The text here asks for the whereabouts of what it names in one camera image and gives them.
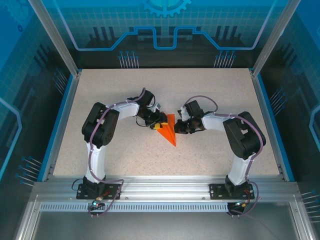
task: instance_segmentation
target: blue frame edge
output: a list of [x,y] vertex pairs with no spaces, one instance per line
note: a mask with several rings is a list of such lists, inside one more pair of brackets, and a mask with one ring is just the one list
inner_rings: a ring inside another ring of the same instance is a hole
[[288,175],[288,178],[289,178],[288,180],[290,182],[295,182],[295,178],[294,178],[294,175],[293,175],[291,167],[290,167],[290,163],[289,163],[289,159],[288,159],[288,156],[287,156],[287,153],[286,153],[286,150],[285,150],[285,146],[284,146],[284,143],[282,142],[282,139],[281,139],[281,136],[280,136],[280,132],[279,132],[279,129],[278,129],[278,125],[277,125],[277,122],[276,122],[276,118],[274,116],[274,113],[272,112],[272,108],[271,108],[271,105],[270,105],[270,102],[269,102],[267,91],[266,91],[264,82],[262,81],[260,73],[258,74],[257,78],[258,78],[259,84],[261,86],[261,91],[262,91],[262,94],[263,94],[263,98],[264,98],[264,101],[265,101],[265,104],[266,104],[266,107],[267,107],[267,110],[268,110],[268,114],[269,114],[270,119],[271,119],[271,124],[272,124],[272,127],[273,127],[274,132],[275,132],[275,137],[276,137],[276,139],[278,141],[278,145],[279,145],[280,152],[281,152],[281,155],[282,155],[283,163],[284,163],[284,166],[285,166],[285,169],[283,169],[283,170],[286,171],[286,173]]
[[60,105],[58,114],[57,114],[56,119],[55,119],[55,123],[54,123],[53,129],[52,129],[51,137],[50,137],[50,140],[49,140],[49,143],[48,143],[48,147],[46,148],[46,151],[45,151],[45,154],[44,154],[44,158],[43,158],[41,169],[40,169],[40,172],[39,172],[39,175],[38,175],[38,178],[37,178],[37,182],[42,182],[42,179],[43,179],[43,177],[45,175],[46,168],[47,168],[48,161],[49,161],[50,152],[52,150],[52,147],[53,147],[53,144],[54,144],[54,140],[55,140],[56,135],[57,135],[58,126],[59,126],[59,123],[60,123],[60,120],[61,120],[61,117],[62,117],[62,113],[63,113],[65,105],[66,105],[67,97],[68,97],[68,94],[69,94],[69,91],[70,91],[70,87],[71,87],[71,83],[73,82],[73,80],[74,80],[74,76],[72,74],[70,74],[70,77],[69,77],[69,80],[68,80],[68,83],[66,85],[66,88],[65,88],[65,91],[64,91],[64,95],[63,95],[63,98],[62,98],[62,101],[61,101],[61,105]]

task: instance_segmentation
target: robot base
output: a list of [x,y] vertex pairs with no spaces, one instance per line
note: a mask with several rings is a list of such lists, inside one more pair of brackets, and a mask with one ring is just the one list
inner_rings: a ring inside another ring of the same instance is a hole
[[255,199],[254,189],[252,184],[244,182],[241,185],[235,186],[229,180],[228,176],[225,178],[225,183],[209,184],[209,192],[211,200],[247,200],[249,192],[250,200]]
[[83,178],[83,183],[79,184],[76,194],[76,199],[95,200],[98,197],[102,197],[104,200],[114,199],[117,190],[121,184],[106,184],[106,183],[93,183]]

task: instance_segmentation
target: gear logo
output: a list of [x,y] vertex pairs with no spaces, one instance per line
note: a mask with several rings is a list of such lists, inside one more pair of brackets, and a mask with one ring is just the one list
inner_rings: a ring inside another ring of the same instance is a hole
[[186,5],[191,4],[191,0],[142,0],[142,4],[151,14],[166,18],[168,15],[173,17],[174,14],[180,14],[180,10],[187,9]]
[[11,17],[20,25],[29,15],[27,0],[0,0],[0,7],[5,6]]

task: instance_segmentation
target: aluminum frame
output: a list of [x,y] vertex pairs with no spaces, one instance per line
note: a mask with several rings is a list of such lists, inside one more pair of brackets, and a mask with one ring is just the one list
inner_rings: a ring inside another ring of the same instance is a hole
[[289,23],[291,17],[295,13],[301,0],[288,0],[288,3],[285,5],[278,21],[276,22],[268,40],[266,41],[263,49],[258,56],[252,71],[255,77],[258,76],[262,67],[265,65],[268,57],[270,56],[272,50],[276,46],[279,38],[283,34],[287,24]]
[[56,25],[51,19],[45,5],[41,0],[28,0],[28,1],[32,6],[35,14],[39,18],[41,24],[43,25],[46,33],[49,35],[55,48],[59,52],[68,70],[74,77],[77,77],[79,72],[78,67],[75,61],[73,60],[67,46],[65,45],[65,42],[63,41]]
[[282,170],[281,174],[283,174],[284,180],[289,181],[288,169],[286,168],[284,158],[283,158],[283,155],[282,155],[280,147],[279,147],[279,142],[276,137],[276,132],[275,132],[275,129],[273,128],[272,121],[271,121],[270,115],[268,113],[267,103],[266,103],[266,100],[263,95],[262,87],[261,87],[260,82],[258,80],[258,75],[254,75],[251,73],[251,79],[252,79],[255,93],[256,93],[260,108],[261,108],[261,113],[262,113],[262,117],[264,119],[266,131],[269,135],[270,144],[271,144],[271,147],[272,147],[272,150],[274,153],[275,161],[280,166],[280,168]]
[[[48,11],[40,0],[29,0],[35,13],[39,17],[42,25],[47,31],[49,37],[57,48],[63,61],[67,65],[70,72],[74,75],[78,75],[78,69],[75,65],[66,45],[64,44],[56,26],[49,16]],[[266,45],[262,49],[254,67],[254,77],[256,78],[261,71],[263,65],[267,61],[270,53],[276,45],[283,30],[288,24],[290,18],[295,12],[300,0],[289,0],[285,6],[275,28],[273,29]],[[276,155],[277,163],[281,165],[283,169],[284,178],[287,180],[286,169],[279,151],[279,145],[275,137],[274,130],[271,125],[270,117],[266,109],[266,103],[262,96],[261,87],[257,79],[253,78],[253,84],[259,104],[261,107],[263,118],[266,122],[267,131],[270,136],[273,151]],[[67,124],[67,119],[71,110],[72,100],[76,93],[77,85],[72,86],[67,99],[68,107],[62,113],[61,123],[59,125],[59,138],[55,139],[52,149],[52,156],[48,166],[54,165],[61,145],[63,131]],[[121,176],[113,176],[111,179],[118,179]],[[209,183],[224,183],[225,176],[162,176],[162,177],[150,177],[150,176],[137,176],[137,177],[123,177],[125,184],[122,188],[121,198],[118,202],[136,202],[136,203],[150,203],[155,201],[161,202],[193,202],[203,203],[212,202],[209,197]],[[298,235],[300,239],[314,240],[315,234],[311,227],[311,223],[308,219],[308,215],[299,193],[298,185],[295,182],[285,182],[281,176],[260,177],[251,176],[253,181],[256,181],[261,199],[260,202],[287,202],[290,203],[292,210],[292,218],[295,221]],[[42,203],[45,202],[68,202],[79,203],[85,202],[85,200],[76,200],[75,192],[71,190],[72,180],[50,177],[47,182],[36,182],[32,190],[29,203],[25,209],[25,213],[18,230],[17,240],[31,239],[35,230],[36,223],[39,217],[39,209]],[[215,200],[216,202],[225,202],[223,200]]]
[[46,181],[47,177],[51,173],[50,170],[54,169],[55,162],[57,161],[58,154],[60,151],[61,143],[64,137],[64,133],[66,130],[69,114],[71,111],[72,103],[74,101],[75,95],[76,95],[76,90],[77,86],[80,80],[81,72],[78,73],[77,77],[73,77],[71,79],[71,85],[70,89],[68,92],[65,92],[64,94],[67,94],[65,105],[61,114],[61,119],[59,121],[55,137],[53,139],[53,144],[52,148],[48,157],[47,164],[44,169],[44,174],[42,178],[40,179],[41,181]]
[[[114,180],[121,176],[108,177]],[[210,183],[224,183],[225,176],[124,176],[125,184],[122,188],[118,204],[150,205],[154,203],[190,204],[221,204],[237,202],[237,200],[210,200]],[[259,186],[261,203],[290,203],[292,224],[296,225],[297,236],[302,240],[314,240],[315,234],[302,201],[296,182],[285,182],[281,177],[251,176]],[[43,204],[89,204],[88,200],[77,200],[77,192],[71,189],[73,179],[56,178],[47,182],[36,182],[32,189],[29,203],[25,210],[16,240],[29,240],[37,227],[39,212]],[[50,212],[68,212],[65,209]]]

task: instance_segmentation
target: enclosure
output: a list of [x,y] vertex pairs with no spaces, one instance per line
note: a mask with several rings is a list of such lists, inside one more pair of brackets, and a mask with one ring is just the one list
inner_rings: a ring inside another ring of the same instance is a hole
[[[318,239],[319,10],[311,0],[0,0],[2,238]],[[239,199],[211,196],[234,160],[225,132],[176,134],[173,146],[128,117],[104,162],[107,180],[124,180],[120,197],[91,219],[91,200],[72,188],[88,167],[82,126],[94,103],[143,87],[175,122],[197,95],[220,114],[250,112],[266,144],[247,217],[226,214]]]

